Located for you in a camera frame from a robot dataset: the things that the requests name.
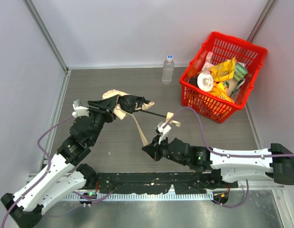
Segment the beige folding umbrella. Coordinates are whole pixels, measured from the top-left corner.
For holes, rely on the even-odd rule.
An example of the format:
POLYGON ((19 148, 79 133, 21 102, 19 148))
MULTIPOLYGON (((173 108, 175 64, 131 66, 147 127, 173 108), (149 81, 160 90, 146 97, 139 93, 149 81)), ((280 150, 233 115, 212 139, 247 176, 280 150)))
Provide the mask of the beige folding umbrella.
MULTIPOLYGON (((153 101, 146 100, 144 97, 127 94, 125 92, 119 90, 109 90, 102 95, 102 99, 110 98, 112 96, 118 96, 116 107, 113 110, 113 113, 120 119, 123 120, 127 115, 132 116, 134 119, 140 138, 142 140, 143 145, 148 145, 148 141, 136 119, 134 116, 135 112, 138 111, 146 111, 154 105, 153 101)), ((165 121, 168 125, 170 123, 175 124, 177 127, 181 126, 179 121, 173 119, 173 113, 168 112, 164 115, 165 121)))

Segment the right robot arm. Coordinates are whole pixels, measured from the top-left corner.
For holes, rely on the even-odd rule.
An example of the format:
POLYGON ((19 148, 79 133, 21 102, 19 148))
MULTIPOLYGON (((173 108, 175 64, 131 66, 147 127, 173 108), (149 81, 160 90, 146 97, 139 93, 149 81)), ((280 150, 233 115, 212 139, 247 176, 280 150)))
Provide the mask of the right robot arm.
POLYGON ((279 143, 270 148, 250 151, 221 150, 192 146, 177 138, 159 140, 142 147, 153 160, 166 158, 195 172, 218 171, 221 181, 273 180, 281 185, 294 185, 294 154, 279 143))

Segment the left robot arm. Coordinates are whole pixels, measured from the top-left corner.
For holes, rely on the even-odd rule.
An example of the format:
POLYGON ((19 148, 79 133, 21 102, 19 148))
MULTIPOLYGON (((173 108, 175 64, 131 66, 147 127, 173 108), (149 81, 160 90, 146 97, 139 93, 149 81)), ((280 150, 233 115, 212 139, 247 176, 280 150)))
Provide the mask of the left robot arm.
POLYGON ((1 202, 18 227, 33 228, 43 215, 68 193, 91 188, 98 175, 92 167, 82 164, 91 152, 105 123, 115 120, 118 95, 100 101, 89 101, 83 107, 73 103, 74 122, 69 137, 58 148, 48 164, 22 189, 6 193, 1 202))

